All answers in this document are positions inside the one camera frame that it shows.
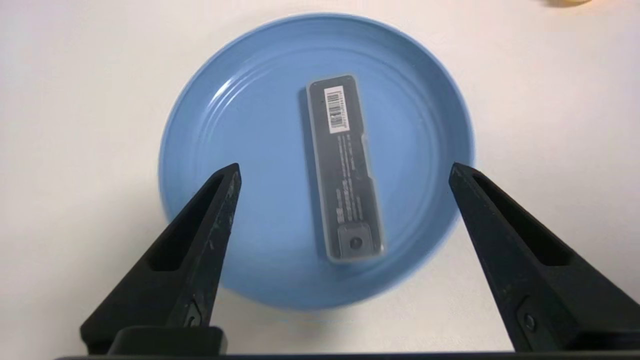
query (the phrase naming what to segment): white sticker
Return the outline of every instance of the white sticker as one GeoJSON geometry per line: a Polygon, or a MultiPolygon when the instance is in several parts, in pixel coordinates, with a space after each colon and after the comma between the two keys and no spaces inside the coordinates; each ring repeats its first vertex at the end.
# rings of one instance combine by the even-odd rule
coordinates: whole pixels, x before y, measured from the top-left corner
{"type": "Polygon", "coordinates": [[[324,90],[324,102],[329,121],[329,133],[349,131],[349,116],[344,103],[344,88],[336,86],[324,90]]]}

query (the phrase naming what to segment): white table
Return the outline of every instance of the white table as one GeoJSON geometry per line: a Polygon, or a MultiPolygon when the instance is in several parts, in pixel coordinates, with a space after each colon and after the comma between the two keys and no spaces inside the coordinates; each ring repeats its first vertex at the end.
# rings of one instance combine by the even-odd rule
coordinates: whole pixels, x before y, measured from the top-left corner
{"type": "MultiPolygon", "coordinates": [[[[640,2],[2,1],[0,351],[82,354],[78,327],[163,230],[169,111],[221,46],[286,15],[407,32],[468,104],[477,167],[640,300],[640,2]]],[[[221,291],[229,352],[509,350],[464,226],[409,281],[317,314],[221,291]]]]}

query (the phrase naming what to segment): blue plate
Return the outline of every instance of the blue plate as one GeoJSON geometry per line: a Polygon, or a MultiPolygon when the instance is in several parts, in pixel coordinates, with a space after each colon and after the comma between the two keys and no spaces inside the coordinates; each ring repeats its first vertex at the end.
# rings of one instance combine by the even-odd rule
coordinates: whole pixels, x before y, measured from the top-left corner
{"type": "Polygon", "coordinates": [[[427,260],[456,219],[451,165],[471,164],[473,151],[460,93],[425,48],[369,19],[306,15],[241,36],[193,76],[164,130],[160,191],[173,219],[214,171],[239,163],[224,287],[326,309],[379,294],[427,260]],[[347,73],[358,80],[387,253],[336,265],[324,253],[305,87],[347,73]]]}

